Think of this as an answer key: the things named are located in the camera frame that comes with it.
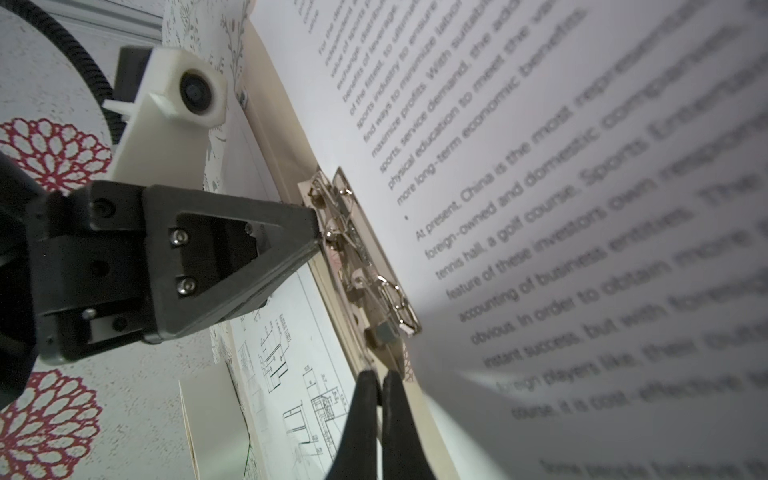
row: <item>clipboard clip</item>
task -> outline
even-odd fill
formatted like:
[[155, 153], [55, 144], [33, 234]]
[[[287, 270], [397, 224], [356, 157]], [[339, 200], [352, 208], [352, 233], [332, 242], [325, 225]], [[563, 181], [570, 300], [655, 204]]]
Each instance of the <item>clipboard clip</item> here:
[[392, 280], [392, 269], [343, 172], [338, 170], [333, 182], [323, 172], [315, 173], [308, 197], [318, 214], [326, 256], [338, 256], [329, 258], [329, 264], [343, 296], [367, 317], [370, 326], [364, 335], [369, 347], [391, 346], [403, 336], [419, 334], [421, 324], [408, 298]]

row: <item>paper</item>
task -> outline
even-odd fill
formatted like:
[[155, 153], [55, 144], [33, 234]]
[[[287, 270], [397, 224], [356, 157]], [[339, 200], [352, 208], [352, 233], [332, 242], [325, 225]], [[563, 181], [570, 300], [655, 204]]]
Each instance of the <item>paper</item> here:
[[275, 180], [266, 165], [248, 119], [229, 90], [227, 98], [227, 144], [221, 164], [219, 193], [255, 200], [280, 201]]
[[325, 478], [355, 379], [308, 266], [232, 321], [267, 478]]
[[257, 2], [422, 321], [416, 376], [506, 475], [764, 478], [766, 15]]

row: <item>red flower pattern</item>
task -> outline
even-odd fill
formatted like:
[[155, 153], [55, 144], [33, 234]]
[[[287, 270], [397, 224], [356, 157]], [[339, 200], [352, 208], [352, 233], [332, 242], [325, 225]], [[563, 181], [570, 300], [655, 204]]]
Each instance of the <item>red flower pattern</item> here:
[[0, 124], [0, 151], [48, 191], [83, 187], [103, 177], [112, 160], [110, 148], [94, 135], [44, 118]]
[[58, 370], [33, 372], [0, 412], [0, 478], [67, 478], [101, 431], [96, 392]]

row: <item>black hose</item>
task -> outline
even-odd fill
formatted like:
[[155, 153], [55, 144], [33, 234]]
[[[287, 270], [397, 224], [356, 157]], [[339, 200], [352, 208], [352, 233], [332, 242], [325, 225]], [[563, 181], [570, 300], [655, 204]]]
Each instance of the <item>black hose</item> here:
[[[24, 21], [37, 28], [40, 33], [53, 43], [61, 53], [74, 65], [88, 89], [93, 94], [99, 107], [104, 100], [112, 98], [112, 87], [109, 85], [101, 69], [96, 65], [93, 58], [80, 45], [80, 42], [55, 21], [42, 8], [38, 7], [29, 0], [0, 0], [0, 7], [7, 9], [21, 17]], [[120, 143], [120, 138], [125, 129], [125, 122], [122, 121], [119, 114], [113, 111], [101, 109], [104, 119], [109, 127], [109, 134], [112, 137], [112, 144]]]

